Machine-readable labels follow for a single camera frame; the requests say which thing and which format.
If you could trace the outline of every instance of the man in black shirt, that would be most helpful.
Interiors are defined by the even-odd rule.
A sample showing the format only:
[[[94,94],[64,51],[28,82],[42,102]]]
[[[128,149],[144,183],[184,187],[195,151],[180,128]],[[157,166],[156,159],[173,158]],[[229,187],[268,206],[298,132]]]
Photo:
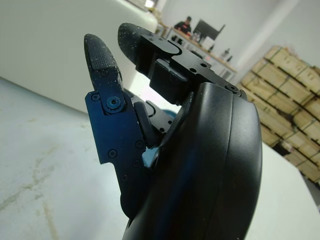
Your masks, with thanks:
[[[190,27],[191,17],[188,16],[185,21],[181,21],[177,23],[174,28],[180,30],[184,34],[187,34],[188,32],[191,32]]]

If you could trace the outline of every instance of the table surface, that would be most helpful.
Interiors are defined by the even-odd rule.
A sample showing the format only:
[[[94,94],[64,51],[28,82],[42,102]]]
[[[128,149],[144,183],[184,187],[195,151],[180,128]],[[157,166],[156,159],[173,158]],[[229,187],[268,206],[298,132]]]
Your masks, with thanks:
[[[233,71],[234,73],[237,72],[237,70],[231,66],[228,62],[220,59],[219,57],[213,55],[211,52],[208,52],[207,49],[203,48],[198,42],[191,40],[190,36],[185,34],[184,32],[175,29],[175,28],[171,28],[176,34],[179,34],[181,37],[183,37],[186,41],[188,41],[189,43],[193,44],[195,47],[199,48],[200,50],[202,50],[203,52],[205,52],[205,54],[208,54],[210,57],[212,57],[213,59],[217,60],[219,63],[221,63],[222,65],[224,65],[225,67],[227,67],[228,69],[230,69],[231,71]]]
[[[99,163],[87,114],[0,79],[0,122],[2,240],[122,239],[116,174]],[[318,240],[320,215],[297,169],[264,144],[246,240],[271,239]]]

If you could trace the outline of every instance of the white wall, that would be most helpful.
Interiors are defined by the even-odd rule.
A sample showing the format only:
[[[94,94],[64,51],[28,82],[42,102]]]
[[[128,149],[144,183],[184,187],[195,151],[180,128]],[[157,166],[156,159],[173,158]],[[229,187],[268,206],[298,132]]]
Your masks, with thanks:
[[[274,45],[293,49],[310,65],[320,66],[320,1],[300,0],[265,43],[240,69],[233,83],[237,83],[250,68]]]
[[[192,29],[199,19],[217,30],[226,24],[216,39],[213,52],[219,55],[231,48],[232,63],[236,63],[278,2],[279,0],[169,0],[163,8],[162,21],[168,26],[174,26],[191,16]]]

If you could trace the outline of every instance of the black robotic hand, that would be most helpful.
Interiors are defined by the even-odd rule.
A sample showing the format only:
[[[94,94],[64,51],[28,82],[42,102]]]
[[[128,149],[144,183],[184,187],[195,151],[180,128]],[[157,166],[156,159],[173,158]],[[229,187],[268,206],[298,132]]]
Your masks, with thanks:
[[[180,45],[123,23],[123,53],[150,87],[182,105],[172,121],[122,87],[120,70],[97,36],[84,37],[94,91],[85,98],[100,163],[114,164],[123,240],[242,240],[261,181],[262,141],[245,92]],[[142,153],[158,148],[151,167]]]

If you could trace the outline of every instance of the wooden crate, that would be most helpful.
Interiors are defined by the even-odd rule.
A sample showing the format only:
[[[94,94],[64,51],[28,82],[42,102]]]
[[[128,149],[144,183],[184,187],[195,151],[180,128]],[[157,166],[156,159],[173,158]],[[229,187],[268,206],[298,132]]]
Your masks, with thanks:
[[[281,86],[286,79],[289,77],[279,68],[273,64],[267,62],[264,59],[261,59],[253,68],[252,71],[264,80],[271,83],[273,86],[278,88]]]
[[[270,60],[281,49],[282,49],[281,46],[273,46],[264,57]]]
[[[296,149],[293,149],[293,151],[290,154],[285,155],[284,158],[287,159],[294,166],[297,166],[299,164],[302,164],[303,162],[308,161],[308,158],[303,156]]]
[[[273,134],[268,128],[263,125],[261,125],[261,136],[262,141],[270,147],[273,147],[280,139],[280,137]]]
[[[277,92],[276,94],[272,95],[267,102],[286,114],[290,114],[299,108],[295,102],[291,101],[290,98],[281,92]]]
[[[320,119],[320,98],[315,97],[311,101],[304,104],[303,107],[312,113],[316,118]]]
[[[306,161],[297,168],[311,181],[316,183],[320,179],[320,170],[317,165],[312,163],[311,161]]]
[[[278,91],[260,77],[254,78],[245,87],[264,100],[269,99]]]
[[[314,121],[307,127],[303,129],[303,132],[306,133],[310,138],[320,143],[320,122]]]
[[[296,77],[308,67],[304,61],[291,55],[285,48],[280,49],[274,54],[270,58],[270,61],[293,77]]]
[[[262,99],[260,99],[258,96],[256,96],[253,92],[251,92],[250,90],[244,88],[243,89],[246,93],[246,97],[248,99],[249,102],[254,103],[256,108],[260,108],[263,111],[269,108],[272,108],[272,106],[270,106],[269,104],[267,104],[265,101],[263,101]]]
[[[298,76],[296,76],[296,79],[315,93],[320,91],[320,76],[311,67],[304,69]]]
[[[260,122],[278,135],[284,136],[293,132],[290,123],[279,114],[269,110],[262,110],[258,107],[256,110],[258,111]]]
[[[297,131],[294,134],[287,134],[283,136],[286,142],[290,143],[293,147],[298,149],[306,157],[311,158],[317,154],[320,150],[320,146],[315,142],[311,141],[306,135],[302,132]]]
[[[249,71],[241,80],[241,84],[243,86],[247,86],[253,79],[255,79],[257,75],[255,75],[253,72]]]
[[[301,108],[294,111],[292,115],[294,123],[302,130],[315,121],[312,115],[310,115],[307,111]]]
[[[288,78],[279,89],[299,104],[311,100],[314,95],[293,78]]]
[[[246,95],[248,101],[254,103],[261,123],[280,136],[292,133],[293,129],[290,122],[279,115],[274,107],[267,104],[251,91],[247,90]]]
[[[313,162],[315,162],[319,167],[320,166],[320,152],[317,153],[316,155],[314,155],[313,157],[311,157],[311,160]]]

